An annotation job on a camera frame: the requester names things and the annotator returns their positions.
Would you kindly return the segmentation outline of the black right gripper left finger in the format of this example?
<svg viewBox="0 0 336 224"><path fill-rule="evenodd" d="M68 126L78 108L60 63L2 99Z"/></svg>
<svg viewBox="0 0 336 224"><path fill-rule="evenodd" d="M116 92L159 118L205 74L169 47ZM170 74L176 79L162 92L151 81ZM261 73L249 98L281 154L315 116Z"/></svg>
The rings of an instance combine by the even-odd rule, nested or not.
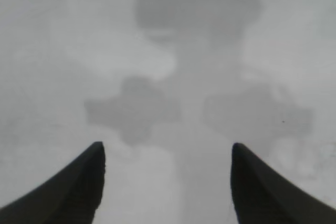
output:
<svg viewBox="0 0 336 224"><path fill-rule="evenodd" d="M92 143L65 168L1 208L1 223L92 223L103 195L106 155Z"/></svg>

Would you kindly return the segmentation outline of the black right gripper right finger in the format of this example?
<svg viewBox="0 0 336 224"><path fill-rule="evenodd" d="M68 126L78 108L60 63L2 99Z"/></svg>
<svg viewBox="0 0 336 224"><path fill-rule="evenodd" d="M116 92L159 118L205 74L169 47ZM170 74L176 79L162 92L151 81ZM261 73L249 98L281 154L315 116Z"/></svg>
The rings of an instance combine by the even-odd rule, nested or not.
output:
<svg viewBox="0 0 336 224"><path fill-rule="evenodd" d="M335 209L307 194L242 143L232 147L232 200L239 223L335 223Z"/></svg>

